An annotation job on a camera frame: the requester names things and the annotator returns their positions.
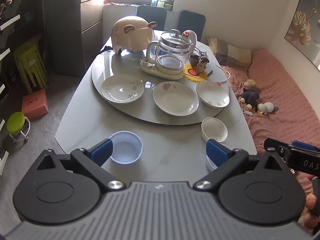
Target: blue gripper pad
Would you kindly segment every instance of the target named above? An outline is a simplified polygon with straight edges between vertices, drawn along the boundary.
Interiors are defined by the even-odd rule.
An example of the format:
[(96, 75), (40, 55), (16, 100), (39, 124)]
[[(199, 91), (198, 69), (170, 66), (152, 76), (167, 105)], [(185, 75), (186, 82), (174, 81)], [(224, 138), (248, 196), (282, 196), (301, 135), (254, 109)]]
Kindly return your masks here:
[(232, 151), (224, 147), (217, 141), (210, 139), (207, 141), (206, 152), (210, 160), (219, 167), (231, 157)]
[(311, 144), (307, 144), (307, 143), (303, 143), (303, 142), (299, 142), (299, 141), (293, 141), (292, 145), (294, 145), (295, 147), (309, 150), (309, 151), (320, 152), (320, 149), (318, 147), (313, 146)]
[(113, 151), (112, 141), (107, 138), (88, 150), (89, 158), (100, 167), (110, 158)]

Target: pillow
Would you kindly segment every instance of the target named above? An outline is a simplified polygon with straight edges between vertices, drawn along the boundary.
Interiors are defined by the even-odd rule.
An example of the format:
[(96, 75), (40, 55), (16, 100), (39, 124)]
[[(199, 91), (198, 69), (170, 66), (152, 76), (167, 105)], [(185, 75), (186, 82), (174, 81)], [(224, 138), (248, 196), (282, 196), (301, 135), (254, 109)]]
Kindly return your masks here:
[(248, 72), (252, 60), (251, 50), (231, 46), (225, 41), (216, 38), (208, 38), (208, 43), (220, 65)]

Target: brown ear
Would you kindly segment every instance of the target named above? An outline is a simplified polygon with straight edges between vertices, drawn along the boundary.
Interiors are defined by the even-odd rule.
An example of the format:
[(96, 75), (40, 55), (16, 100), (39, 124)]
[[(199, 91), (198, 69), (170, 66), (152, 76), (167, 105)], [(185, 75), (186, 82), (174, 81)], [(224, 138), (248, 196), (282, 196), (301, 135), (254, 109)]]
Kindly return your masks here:
[(124, 33), (128, 33), (129, 31), (134, 31), (134, 26), (132, 24), (128, 24), (126, 27), (123, 28)]
[(158, 24), (157, 24), (156, 22), (150, 22), (150, 23), (148, 24), (148, 26), (149, 26), (150, 28), (155, 28), (155, 27), (158, 26)]

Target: pink blanket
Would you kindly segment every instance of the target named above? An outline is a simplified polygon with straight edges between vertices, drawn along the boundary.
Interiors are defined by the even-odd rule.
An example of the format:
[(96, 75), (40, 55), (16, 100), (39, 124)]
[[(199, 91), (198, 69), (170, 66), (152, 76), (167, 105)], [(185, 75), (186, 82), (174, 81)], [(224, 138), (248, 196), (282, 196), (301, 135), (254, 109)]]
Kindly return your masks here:
[[(260, 99), (258, 103), (272, 102), (279, 109), (271, 114), (253, 116), (245, 115), (258, 154), (264, 153), (263, 143), (268, 137), (291, 143), (294, 140), (320, 146), (320, 122), (311, 105), (286, 72), (281, 63), (267, 50), (254, 53), (249, 68), (249, 77), (242, 71), (228, 66), (232, 73), (229, 83), (238, 98), (242, 109), (246, 106), (240, 102), (244, 82), (253, 79), (257, 83)], [(310, 181), (302, 172), (297, 172), (297, 179), (306, 192), (312, 190)]]

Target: yellow coaster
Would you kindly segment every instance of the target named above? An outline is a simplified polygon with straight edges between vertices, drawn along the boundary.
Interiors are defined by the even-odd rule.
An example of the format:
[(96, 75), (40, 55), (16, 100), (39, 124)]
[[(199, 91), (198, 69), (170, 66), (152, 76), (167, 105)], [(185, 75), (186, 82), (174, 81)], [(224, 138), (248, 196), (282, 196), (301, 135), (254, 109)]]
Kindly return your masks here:
[(184, 77), (193, 82), (208, 80), (206, 73), (199, 73), (198, 71), (194, 70), (190, 64), (186, 64), (184, 67)]

